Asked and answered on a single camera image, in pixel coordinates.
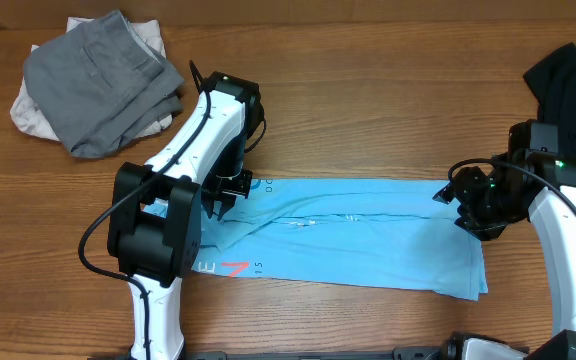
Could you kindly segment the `light blue printed t-shirt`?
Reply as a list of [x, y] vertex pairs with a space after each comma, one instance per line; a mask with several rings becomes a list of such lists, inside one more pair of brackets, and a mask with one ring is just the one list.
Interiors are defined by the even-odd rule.
[[433, 291], [476, 301], [482, 245], [459, 228], [442, 180], [255, 179], [221, 219], [204, 216], [193, 271]]

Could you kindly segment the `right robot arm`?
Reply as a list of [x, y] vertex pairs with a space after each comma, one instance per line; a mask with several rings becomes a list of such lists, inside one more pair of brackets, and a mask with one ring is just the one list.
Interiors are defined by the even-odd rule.
[[[481, 170], [484, 163], [490, 173]], [[443, 358], [576, 359], [576, 160], [562, 153], [557, 127], [537, 120], [512, 126], [505, 153], [454, 164], [434, 198], [458, 201], [456, 225], [480, 241], [528, 220], [542, 247], [553, 313], [552, 338], [530, 353], [458, 335], [444, 346]]]

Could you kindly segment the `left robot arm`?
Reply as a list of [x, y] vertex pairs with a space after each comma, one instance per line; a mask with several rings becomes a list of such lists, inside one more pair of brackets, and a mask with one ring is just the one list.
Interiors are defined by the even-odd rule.
[[118, 170], [107, 248], [129, 279], [132, 359], [180, 359], [180, 288], [201, 242], [204, 217], [222, 218], [252, 181], [246, 142], [265, 123], [258, 84], [214, 72], [196, 78], [196, 107], [145, 164]]

